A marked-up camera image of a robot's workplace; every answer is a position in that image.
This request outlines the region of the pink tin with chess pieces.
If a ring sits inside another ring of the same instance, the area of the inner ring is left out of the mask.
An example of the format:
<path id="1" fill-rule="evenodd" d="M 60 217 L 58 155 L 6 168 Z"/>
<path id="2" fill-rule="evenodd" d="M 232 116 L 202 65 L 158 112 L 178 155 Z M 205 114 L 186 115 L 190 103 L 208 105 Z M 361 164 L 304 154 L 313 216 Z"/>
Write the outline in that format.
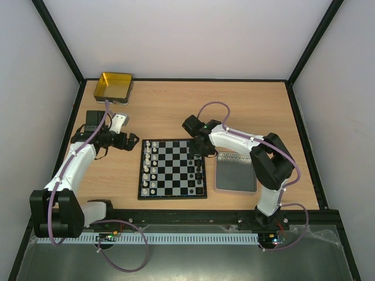
<path id="1" fill-rule="evenodd" d="M 215 188 L 236 193 L 256 193 L 257 179 L 250 157 L 236 152 L 219 152 L 216 157 Z"/>

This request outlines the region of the black and silver chessboard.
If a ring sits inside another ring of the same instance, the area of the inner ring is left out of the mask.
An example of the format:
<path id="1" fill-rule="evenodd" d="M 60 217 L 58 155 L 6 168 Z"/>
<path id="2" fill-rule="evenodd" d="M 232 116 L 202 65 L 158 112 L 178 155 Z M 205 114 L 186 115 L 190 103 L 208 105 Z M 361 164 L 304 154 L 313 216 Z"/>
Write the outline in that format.
<path id="1" fill-rule="evenodd" d="M 190 153 L 190 139 L 144 139 L 139 200 L 207 198 L 204 158 Z"/>

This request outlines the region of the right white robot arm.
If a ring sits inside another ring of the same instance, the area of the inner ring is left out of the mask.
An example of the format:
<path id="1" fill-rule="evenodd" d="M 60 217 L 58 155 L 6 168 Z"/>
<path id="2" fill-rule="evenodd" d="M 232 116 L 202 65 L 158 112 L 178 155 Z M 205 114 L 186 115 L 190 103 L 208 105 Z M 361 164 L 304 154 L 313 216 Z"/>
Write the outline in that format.
<path id="1" fill-rule="evenodd" d="M 255 208 L 256 224 L 262 229 L 274 225 L 289 178 L 297 169 L 280 137 L 274 133 L 267 136 L 244 133 L 213 119 L 204 123 L 194 115 L 183 122 L 182 128 L 193 138 L 190 152 L 195 155 L 208 157 L 217 148 L 225 148 L 251 160 L 262 187 Z"/>

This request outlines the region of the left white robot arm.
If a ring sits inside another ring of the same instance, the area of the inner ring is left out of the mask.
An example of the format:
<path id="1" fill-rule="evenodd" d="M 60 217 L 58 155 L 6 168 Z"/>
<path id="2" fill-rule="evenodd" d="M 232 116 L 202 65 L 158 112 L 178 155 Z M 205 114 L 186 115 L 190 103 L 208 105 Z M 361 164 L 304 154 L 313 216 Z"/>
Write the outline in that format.
<path id="1" fill-rule="evenodd" d="M 84 227 L 107 217 L 113 205 L 110 200 L 91 200 L 80 205 L 77 193 L 91 163 L 101 149 L 131 151 L 139 138 L 122 132 L 129 116 L 110 111 L 87 111 L 86 121 L 70 140 L 69 152 L 61 167 L 42 190 L 29 198 L 32 222 L 38 238 L 77 238 Z"/>

